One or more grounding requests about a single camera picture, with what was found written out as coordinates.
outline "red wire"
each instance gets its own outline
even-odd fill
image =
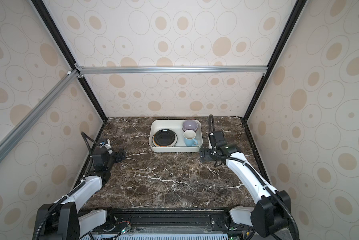
[[[116,223],[115,225],[118,225],[118,224],[123,223],[123,222],[127,222],[127,223],[129,223],[129,225],[131,225],[131,223],[129,221],[122,221],[122,222]]]

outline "metal bar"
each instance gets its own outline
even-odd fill
[[[95,138],[95,141],[96,141],[96,142],[98,142],[98,141],[100,140],[100,137],[101,137],[101,135],[102,135],[102,131],[103,131],[103,129],[105,128],[106,123],[107,123],[107,118],[103,121],[102,126],[101,126],[101,128],[100,128],[100,131],[98,132],[98,135],[97,135],[97,137]],[[91,147],[91,152],[93,152],[95,148],[96,148],[96,145],[93,144],[93,146]],[[89,161],[90,161],[90,155],[87,156],[86,161],[85,161],[84,164],[83,164],[83,167],[82,167],[82,169],[81,169],[80,174],[78,175],[78,178],[77,178],[77,180],[76,180],[76,182],[75,182],[74,187],[78,186],[78,184],[81,183],[81,178],[82,178],[83,175],[85,174],[85,171],[86,171],[86,168],[87,168],[87,166],[88,166],[88,164],[89,164]]]
[[[241,118],[241,122],[242,122],[242,125],[243,125],[244,129],[245,129],[246,136],[248,137],[250,146],[251,146],[251,148],[252,148],[252,150],[253,150],[253,156],[254,156],[254,158],[256,159],[256,162],[257,162],[257,164],[258,164],[259,172],[260,172],[261,176],[262,176],[267,182],[269,182],[268,174],[266,173],[264,164],[263,164],[263,162],[262,162],[262,160],[261,160],[261,157],[259,156],[259,153],[258,153],[256,144],[254,143],[254,139],[253,139],[253,136],[251,135],[251,132],[250,132],[248,123],[244,120],[244,118]]]
[[[267,66],[81,67],[83,74],[105,73],[264,73]]]
[[[66,87],[78,76],[72,70],[33,108],[30,113],[0,142],[0,162],[9,154],[22,137],[33,127],[38,119],[48,110]]]
[[[72,69],[77,69],[76,60],[74,59],[69,47],[67,46],[66,42],[64,41],[58,27],[53,21],[52,16],[47,11],[47,8],[43,1],[40,0],[31,0],[35,9],[38,11],[39,16],[42,18],[43,22],[45,23],[47,29],[49,30],[50,34],[54,38],[55,42],[57,43],[58,47],[60,48],[62,54],[64,55],[65,59],[69,63]],[[102,107],[100,106],[97,98],[94,96],[93,91],[91,90],[89,84],[87,84],[84,78],[79,79],[83,89],[85,90],[87,96],[89,97],[91,103],[93,104],[94,108],[97,110],[98,114],[100,115],[101,119],[104,121],[107,117],[105,112],[103,111]]]
[[[270,74],[272,74],[273,69],[278,61],[278,58],[281,55],[281,52],[282,52],[284,46],[286,45],[286,42],[288,41],[289,36],[292,33],[293,28],[298,20],[298,17],[300,16],[300,14],[302,12],[302,9],[305,6],[306,2],[307,2],[307,0],[297,0],[297,2],[295,3],[293,10],[289,16],[289,19],[286,22],[285,28],[281,34],[281,37],[278,40],[276,48],[274,49],[274,52],[273,52],[272,56],[270,57],[270,60],[268,63],[268,70],[267,70],[265,76],[263,76],[261,78],[261,80],[259,81],[258,87],[252,97],[252,100],[250,101],[248,109],[246,110],[246,113],[244,115],[245,121],[247,121],[249,119],[250,114],[252,113],[254,107],[256,106],[256,103],[262,93],[262,90],[264,89],[266,82],[268,81],[268,79],[270,77]]]

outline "stack of plates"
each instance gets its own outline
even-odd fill
[[[155,147],[174,147],[177,143],[177,135],[170,129],[161,129],[153,136]]]

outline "white tray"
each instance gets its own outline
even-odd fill
[[[202,146],[202,133],[201,133],[201,123],[197,120],[194,120],[198,124],[198,129],[196,131],[196,140],[198,144],[194,147],[188,147],[185,145],[183,138],[182,123],[186,120],[155,120],[151,124],[150,137],[149,137],[149,146],[153,152],[198,152]],[[177,135],[177,143],[174,147],[154,147],[153,145],[153,136],[154,134],[161,129],[170,129]]]

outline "purple bowl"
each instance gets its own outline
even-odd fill
[[[194,120],[186,120],[182,123],[182,130],[185,132],[186,130],[193,130],[196,132],[198,130],[198,123]]]

